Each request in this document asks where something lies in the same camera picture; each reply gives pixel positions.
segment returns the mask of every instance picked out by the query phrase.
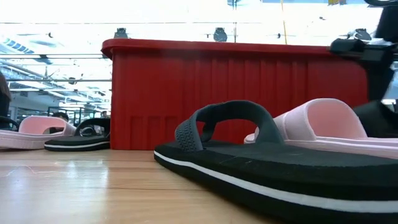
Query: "ceiling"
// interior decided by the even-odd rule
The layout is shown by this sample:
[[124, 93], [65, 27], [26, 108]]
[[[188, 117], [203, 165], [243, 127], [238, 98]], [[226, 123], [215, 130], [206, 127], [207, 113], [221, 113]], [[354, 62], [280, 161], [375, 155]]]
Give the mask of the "ceiling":
[[[348, 0], [345, 6], [328, 6], [324, 0], [285, 0], [283, 12], [276, 0], [242, 0], [236, 10], [228, 2], [113, 0], [99, 4], [94, 0], [69, 0], [55, 4], [49, 0], [0, 0], [0, 62], [15, 65], [0, 63], [0, 70], [8, 79], [55, 80], [14, 82], [13, 90], [57, 89], [58, 94], [52, 96], [82, 96], [85, 100], [68, 100], [109, 104], [109, 81], [71, 85], [56, 80], [110, 80], [111, 61], [102, 58], [100, 50], [102, 42], [113, 38], [117, 28], [126, 28], [128, 36], [135, 39], [213, 41], [215, 28], [223, 27], [228, 42], [234, 42], [236, 28], [237, 42], [286, 44], [284, 38], [277, 37], [282, 34], [288, 44], [329, 45], [353, 29], [374, 30], [381, 13], [381, 9], [368, 8], [360, 0]], [[10, 44], [12, 41], [24, 47], [15, 44], [13, 49], [8, 46], [14, 44]], [[38, 55], [48, 58], [32, 59]]]

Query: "yellow pole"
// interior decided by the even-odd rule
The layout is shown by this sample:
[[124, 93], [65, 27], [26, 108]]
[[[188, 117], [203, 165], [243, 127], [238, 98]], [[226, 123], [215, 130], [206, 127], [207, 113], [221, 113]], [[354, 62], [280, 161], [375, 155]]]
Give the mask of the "yellow pole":
[[280, 0], [280, 6], [282, 7], [282, 17], [283, 17], [283, 22], [284, 22], [284, 33], [285, 33], [285, 44], [287, 45], [286, 23], [285, 23], [285, 13], [284, 13], [284, 0]]

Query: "wooden surface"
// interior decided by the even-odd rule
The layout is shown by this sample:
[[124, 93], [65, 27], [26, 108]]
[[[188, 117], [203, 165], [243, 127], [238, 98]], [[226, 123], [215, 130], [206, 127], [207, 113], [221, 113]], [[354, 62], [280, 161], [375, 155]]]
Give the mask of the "wooden surface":
[[0, 223], [277, 223], [180, 177], [152, 151], [0, 150]]

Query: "pink slide sandal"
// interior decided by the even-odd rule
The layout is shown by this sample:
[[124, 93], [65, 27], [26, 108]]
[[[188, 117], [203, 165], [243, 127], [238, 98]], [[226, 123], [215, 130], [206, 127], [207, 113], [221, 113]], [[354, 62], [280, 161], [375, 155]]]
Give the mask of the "pink slide sandal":
[[[62, 131], [45, 134], [50, 128]], [[62, 136], [72, 136], [76, 128], [61, 118], [30, 116], [25, 118], [19, 132], [0, 130], [0, 147], [7, 149], [44, 149], [44, 143]]]
[[[369, 138], [354, 111], [337, 99], [311, 100], [274, 121], [292, 146], [398, 159], [398, 139]], [[244, 142], [253, 143], [257, 134], [258, 128]]]

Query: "red plastic crate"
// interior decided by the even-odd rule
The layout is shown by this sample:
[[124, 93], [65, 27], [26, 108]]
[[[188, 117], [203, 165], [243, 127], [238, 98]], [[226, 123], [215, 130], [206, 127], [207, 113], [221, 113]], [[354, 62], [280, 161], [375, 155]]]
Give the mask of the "red plastic crate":
[[[326, 47], [111, 39], [111, 147], [153, 150], [210, 103], [251, 100], [273, 116], [315, 98], [367, 102], [365, 72]], [[227, 121], [215, 139], [243, 143], [255, 125]]]

